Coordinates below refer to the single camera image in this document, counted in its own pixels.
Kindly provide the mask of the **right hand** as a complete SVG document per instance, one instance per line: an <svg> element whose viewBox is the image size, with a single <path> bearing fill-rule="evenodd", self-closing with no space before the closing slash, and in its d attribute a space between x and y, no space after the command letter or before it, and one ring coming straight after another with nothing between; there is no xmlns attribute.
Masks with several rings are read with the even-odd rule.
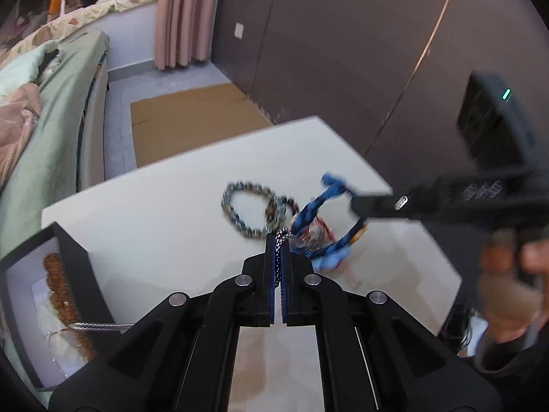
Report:
<svg viewBox="0 0 549 412"><path fill-rule="evenodd" d="M515 250L515 232L500 230L480 254L478 291L489 336L498 344L522 337L548 322L548 240Z"/></svg>

